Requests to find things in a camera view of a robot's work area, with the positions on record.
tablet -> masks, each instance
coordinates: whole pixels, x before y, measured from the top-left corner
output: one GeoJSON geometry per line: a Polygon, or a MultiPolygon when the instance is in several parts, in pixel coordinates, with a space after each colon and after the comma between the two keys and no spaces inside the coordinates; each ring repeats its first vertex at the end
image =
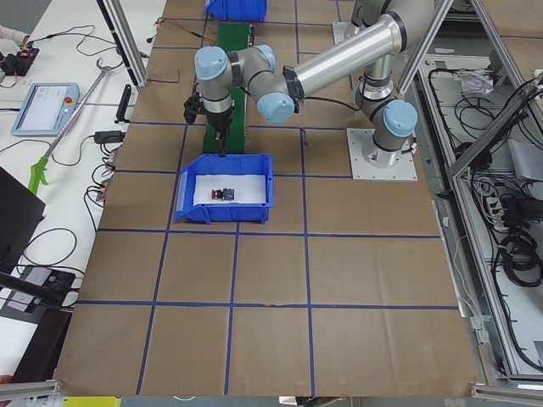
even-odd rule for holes
{"type": "Polygon", "coordinates": [[[75,83],[35,83],[20,108],[11,134],[55,137],[76,109],[79,87],[75,83]]]}

plastic bag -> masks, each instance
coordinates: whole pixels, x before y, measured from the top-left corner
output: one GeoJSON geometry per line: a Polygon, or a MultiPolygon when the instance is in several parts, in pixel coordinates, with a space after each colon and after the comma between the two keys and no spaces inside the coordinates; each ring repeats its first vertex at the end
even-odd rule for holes
{"type": "Polygon", "coordinates": [[[484,69],[461,70],[454,75],[455,81],[459,81],[464,94],[486,95],[494,90],[494,81],[484,69]]]}

blue plastic container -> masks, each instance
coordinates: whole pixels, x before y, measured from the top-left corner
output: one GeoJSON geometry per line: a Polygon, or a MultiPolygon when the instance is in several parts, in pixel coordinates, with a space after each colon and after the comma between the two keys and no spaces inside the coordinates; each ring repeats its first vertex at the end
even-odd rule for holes
{"type": "Polygon", "coordinates": [[[267,0],[208,0],[204,11],[219,20],[264,21],[267,0]]]}
{"type": "Polygon", "coordinates": [[[189,218],[210,224],[214,221],[259,221],[266,223],[273,206],[273,170],[270,154],[200,155],[181,173],[177,195],[176,220],[189,218]],[[196,176],[259,175],[266,177],[265,203],[198,203],[194,204],[196,176]]]}

white mounting plate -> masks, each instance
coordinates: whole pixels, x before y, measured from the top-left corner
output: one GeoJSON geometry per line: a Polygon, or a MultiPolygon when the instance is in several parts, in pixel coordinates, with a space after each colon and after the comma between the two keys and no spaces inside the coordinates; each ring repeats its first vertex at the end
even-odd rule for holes
{"type": "Polygon", "coordinates": [[[345,31],[349,28],[349,23],[332,23],[333,44],[338,45],[345,39],[345,31]]]}
{"type": "MultiPolygon", "coordinates": [[[[346,129],[349,144],[350,168],[353,180],[365,181],[416,181],[417,171],[410,153],[402,154],[400,161],[390,168],[377,168],[362,156],[362,143],[373,135],[373,129],[346,129]]],[[[402,149],[409,148],[406,141],[402,149]]]]}

green handle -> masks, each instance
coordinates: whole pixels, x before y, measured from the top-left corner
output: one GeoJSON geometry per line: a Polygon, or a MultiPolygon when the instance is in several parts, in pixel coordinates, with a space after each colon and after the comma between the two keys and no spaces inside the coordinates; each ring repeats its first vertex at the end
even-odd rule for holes
{"type": "Polygon", "coordinates": [[[48,164],[49,159],[47,157],[41,157],[40,160],[31,167],[31,181],[28,183],[28,189],[37,194],[37,188],[40,186],[40,182],[43,185],[47,185],[45,180],[45,166],[48,164]]]}

